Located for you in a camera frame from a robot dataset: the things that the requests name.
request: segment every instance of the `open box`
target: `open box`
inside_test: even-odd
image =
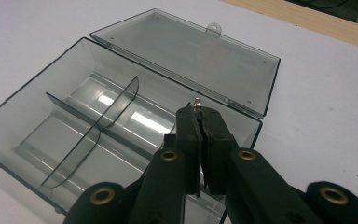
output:
[[[0,105],[0,166],[64,213],[89,186],[140,177],[175,112],[200,98],[253,147],[280,59],[153,9],[81,38]],[[222,199],[186,197],[186,223]]]

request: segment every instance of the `wooden edge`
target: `wooden edge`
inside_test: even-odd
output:
[[[358,46],[358,24],[283,0],[223,0]]]

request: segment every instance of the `transparent lid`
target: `transparent lid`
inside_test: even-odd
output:
[[[91,37],[164,76],[258,118],[267,113],[280,59],[152,9]]]

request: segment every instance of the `white surface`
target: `white surface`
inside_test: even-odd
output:
[[[0,103],[80,37],[159,8],[282,59],[255,148],[291,185],[327,180],[358,195],[358,47],[219,1],[0,1]],[[0,170],[0,223],[57,223]]]

